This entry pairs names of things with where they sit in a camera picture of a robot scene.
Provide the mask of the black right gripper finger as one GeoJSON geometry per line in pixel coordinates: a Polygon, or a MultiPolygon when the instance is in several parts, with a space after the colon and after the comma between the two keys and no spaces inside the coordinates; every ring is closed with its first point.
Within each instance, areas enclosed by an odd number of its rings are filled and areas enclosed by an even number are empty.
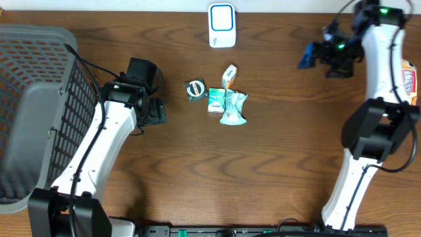
{"type": "Polygon", "coordinates": [[[332,66],[326,73],[326,78],[350,78],[352,76],[352,70],[337,66],[332,66]]]}
{"type": "Polygon", "coordinates": [[[309,43],[305,48],[304,55],[299,61],[297,68],[298,69],[314,68],[316,65],[315,61],[316,61],[317,49],[318,49],[318,44],[316,42],[309,43]]]}

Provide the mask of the round black red tin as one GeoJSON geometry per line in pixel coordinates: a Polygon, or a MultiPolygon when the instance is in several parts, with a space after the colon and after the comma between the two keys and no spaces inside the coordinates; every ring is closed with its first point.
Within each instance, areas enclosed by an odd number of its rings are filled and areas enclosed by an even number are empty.
{"type": "Polygon", "coordinates": [[[200,101],[209,96],[208,89],[203,78],[186,82],[184,86],[190,103],[200,101]]]}

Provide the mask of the green white small box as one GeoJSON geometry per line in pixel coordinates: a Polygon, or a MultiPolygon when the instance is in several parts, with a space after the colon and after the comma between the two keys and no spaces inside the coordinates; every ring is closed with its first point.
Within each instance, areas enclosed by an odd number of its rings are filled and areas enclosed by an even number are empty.
{"type": "Polygon", "coordinates": [[[223,113],[225,110],[225,89],[210,88],[207,111],[210,113],[223,113]]]}

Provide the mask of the teal white packet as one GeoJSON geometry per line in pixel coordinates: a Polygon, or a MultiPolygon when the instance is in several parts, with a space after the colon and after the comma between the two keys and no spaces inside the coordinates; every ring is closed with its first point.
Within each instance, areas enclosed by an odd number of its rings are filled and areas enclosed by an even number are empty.
{"type": "Polygon", "coordinates": [[[220,124],[237,126],[247,122],[242,115],[243,104],[248,98],[247,94],[227,89],[225,95],[225,111],[220,124]]]}

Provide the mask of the orange white small pack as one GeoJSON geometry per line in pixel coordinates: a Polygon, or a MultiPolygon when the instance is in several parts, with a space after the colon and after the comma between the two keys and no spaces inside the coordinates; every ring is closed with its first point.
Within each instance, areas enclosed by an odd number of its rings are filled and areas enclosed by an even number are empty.
{"type": "Polygon", "coordinates": [[[235,82],[237,74],[237,67],[234,65],[230,65],[222,75],[222,87],[224,89],[229,89],[232,84],[235,82]]]}

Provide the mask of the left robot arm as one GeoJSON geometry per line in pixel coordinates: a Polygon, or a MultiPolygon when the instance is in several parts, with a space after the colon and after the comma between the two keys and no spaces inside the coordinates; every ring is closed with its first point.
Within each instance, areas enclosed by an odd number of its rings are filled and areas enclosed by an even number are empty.
{"type": "Polygon", "coordinates": [[[103,194],[130,134],[165,122],[164,101],[152,97],[147,88],[107,82],[71,162],[50,189],[36,188],[28,200],[33,236],[140,236],[135,221],[105,213],[103,194]]]}

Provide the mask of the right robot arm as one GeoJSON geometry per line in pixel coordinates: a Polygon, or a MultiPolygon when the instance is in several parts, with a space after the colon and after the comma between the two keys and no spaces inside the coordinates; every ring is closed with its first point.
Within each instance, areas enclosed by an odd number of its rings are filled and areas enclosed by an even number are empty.
{"type": "Polygon", "coordinates": [[[417,140],[420,108],[405,88],[402,44],[411,14],[379,1],[351,1],[352,34],[338,19],[323,30],[323,41],[307,45],[298,68],[328,65],[328,78],[350,78],[355,63],[366,63],[364,103],[341,132],[343,163],[334,190],[314,231],[341,236],[384,235],[383,228],[358,228],[359,206],[375,173],[407,136],[417,140]]]}

